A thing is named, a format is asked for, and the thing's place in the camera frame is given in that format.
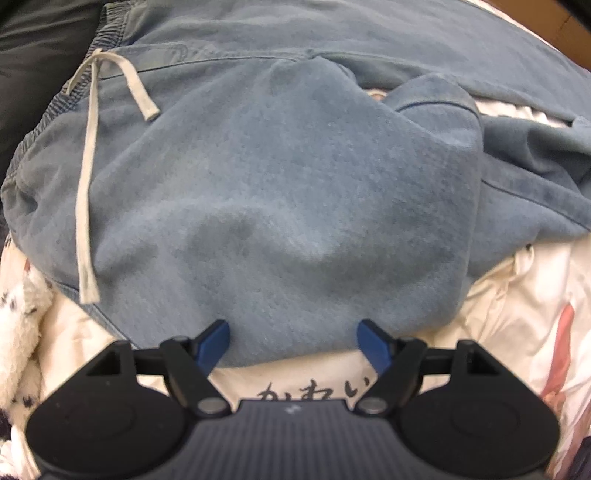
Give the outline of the white fluffy spotted blanket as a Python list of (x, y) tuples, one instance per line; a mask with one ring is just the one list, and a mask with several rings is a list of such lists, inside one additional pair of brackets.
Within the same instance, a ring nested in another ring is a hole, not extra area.
[(39, 401), (41, 373), (35, 350), (53, 288), (30, 270), (1, 295), (1, 439), (23, 429)]

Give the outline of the dark grey pillow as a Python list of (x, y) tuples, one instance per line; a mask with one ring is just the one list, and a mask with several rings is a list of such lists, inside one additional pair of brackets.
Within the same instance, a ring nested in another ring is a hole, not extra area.
[(1, 3), (1, 174), (83, 60), (101, 1)]

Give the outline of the brown cardboard sheet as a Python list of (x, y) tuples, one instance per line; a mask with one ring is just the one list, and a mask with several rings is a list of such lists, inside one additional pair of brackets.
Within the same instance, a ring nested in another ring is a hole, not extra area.
[(490, 1), (579, 66), (590, 69), (589, 1)]

